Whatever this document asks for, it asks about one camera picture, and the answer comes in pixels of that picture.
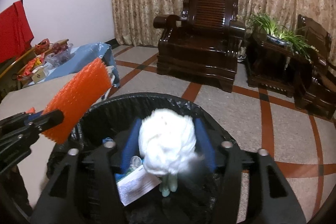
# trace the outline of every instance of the dark wooden chair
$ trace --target dark wooden chair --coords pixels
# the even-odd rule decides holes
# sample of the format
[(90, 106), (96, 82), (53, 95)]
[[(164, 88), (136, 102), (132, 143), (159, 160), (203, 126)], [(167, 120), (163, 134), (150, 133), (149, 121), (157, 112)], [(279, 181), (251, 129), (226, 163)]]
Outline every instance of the dark wooden chair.
[(216, 79), (232, 92), (245, 25), (236, 20), (238, 0), (184, 0), (182, 16), (159, 15), (157, 73), (190, 79)]
[(336, 69), (328, 58), (331, 47), (330, 34), (309, 17), (298, 16), (298, 34), (314, 46), (310, 49), (312, 64), (301, 65), (295, 73), (295, 105), (297, 108), (317, 107), (318, 114), (332, 118), (336, 109), (336, 77), (328, 70)]

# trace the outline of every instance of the screw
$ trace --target screw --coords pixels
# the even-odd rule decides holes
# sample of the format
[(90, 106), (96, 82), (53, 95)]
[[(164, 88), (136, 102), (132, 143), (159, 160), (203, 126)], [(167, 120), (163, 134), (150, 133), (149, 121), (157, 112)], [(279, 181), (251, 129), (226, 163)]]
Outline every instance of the screw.
[(116, 145), (116, 143), (114, 141), (108, 141), (106, 143), (104, 143), (104, 147), (106, 148), (113, 148)]
[(68, 154), (70, 156), (76, 156), (78, 154), (79, 150), (77, 148), (71, 148), (69, 151), (68, 151)]
[(260, 156), (267, 156), (268, 155), (268, 151), (266, 149), (263, 149), (263, 148), (259, 149), (258, 153), (259, 153)]
[(224, 148), (231, 148), (233, 146), (233, 144), (229, 141), (224, 141), (224, 142), (222, 142), (222, 146)]

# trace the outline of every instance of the chair backrest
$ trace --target chair backrest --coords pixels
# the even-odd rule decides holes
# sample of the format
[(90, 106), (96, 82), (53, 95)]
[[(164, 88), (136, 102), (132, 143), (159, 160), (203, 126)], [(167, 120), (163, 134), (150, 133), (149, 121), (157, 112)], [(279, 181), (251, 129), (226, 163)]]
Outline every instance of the chair backrest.
[(298, 16), (297, 34), (305, 37), (308, 45), (314, 46), (319, 55), (328, 59), (331, 48), (331, 35), (316, 21), (303, 15)]
[(228, 33), (236, 20), (238, 0), (183, 0), (182, 26), (200, 34)]

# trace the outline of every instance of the snack package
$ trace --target snack package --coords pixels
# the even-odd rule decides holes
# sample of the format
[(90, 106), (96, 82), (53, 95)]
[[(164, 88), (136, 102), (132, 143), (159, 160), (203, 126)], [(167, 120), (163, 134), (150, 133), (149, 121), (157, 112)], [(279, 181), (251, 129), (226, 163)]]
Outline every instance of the snack package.
[(17, 79), (19, 81), (27, 80), (29, 77), (32, 76), (33, 69), (40, 66), (40, 65), (43, 65), (43, 63), (44, 63), (44, 53), (42, 53), (42, 54), (36, 56), (35, 58), (33, 58), (32, 60), (30, 60), (27, 63), (23, 74), (18, 75)]

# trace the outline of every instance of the floor tile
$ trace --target floor tile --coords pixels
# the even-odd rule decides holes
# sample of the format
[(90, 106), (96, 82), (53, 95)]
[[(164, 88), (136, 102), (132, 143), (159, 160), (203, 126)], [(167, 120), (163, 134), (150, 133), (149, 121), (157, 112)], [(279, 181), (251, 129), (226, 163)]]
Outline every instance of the floor tile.
[(288, 178), (287, 181), (292, 187), (308, 222), (315, 207), (318, 178)]
[(181, 97), (189, 82), (167, 75), (141, 71), (113, 96), (133, 92), (158, 92)]
[(247, 204), (249, 200), (249, 174), (241, 173), (240, 202), (237, 223), (246, 219)]
[(117, 54), (118, 52), (122, 51), (123, 49), (129, 47), (129, 45), (120, 45), (112, 50), (113, 54)]
[(195, 103), (212, 115), (241, 149), (257, 151), (261, 147), (259, 99), (203, 85)]
[(274, 132), (274, 160), (295, 164), (317, 164), (314, 134), (309, 116), (270, 104)]
[(129, 72), (131, 72), (133, 69), (129, 68), (129, 67), (124, 67), (124, 66), (118, 66), (117, 65), (117, 70), (119, 73), (119, 78), (123, 78), (126, 74), (128, 74)]
[(313, 178), (319, 175), (316, 164), (293, 164), (277, 161), (277, 165), (286, 178)]
[(277, 92), (275, 92), (275, 91), (270, 91), (270, 90), (267, 90), (267, 93), (268, 93), (268, 95), (271, 95), (271, 96), (273, 96), (273, 97), (276, 97), (276, 98), (279, 98), (279, 99), (282, 99), (282, 100), (285, 100), (285, 101), (289, 101), (289, 102), (291, 102), (291, 103), (294, 102), (294, 97), (292, 97), (292, 98), (288, 98), (286, 95), (277, 93)]
[(332, 122), (314, 117), (320, 135), (323, 163), (336, 163), (336, 129)]
[(237, 64), (237, 73), (235, 76), (235, 82), (234, 85), (241, 86), (243, 88), (249, 89), (249, 90), (255, 90), (258, 91), (258, 88), (252, 88), (247, 85), (247, 74), (246, 74), (246, 68), (244, 64), (238, 63)]
[(155, 60), (153, 63), (150, 64), (150, 66), (157, 67), (157, 64), (158, 64), (158, 60)]
[(336, 173), (324, 176), (322, 200), (320, 206), (322, 206), (325, 200), (328, 198), (335, 184), (336, 184)]
[(118, 55), (115, 59), (126, 61), (126, 62), (133, 62), (137, 64), (141, 64), (147, 59), (151, 58), (154, 54), (158, 53), (157, 48), (150, 48), (150, 47), (133, 47), (121, 55)]

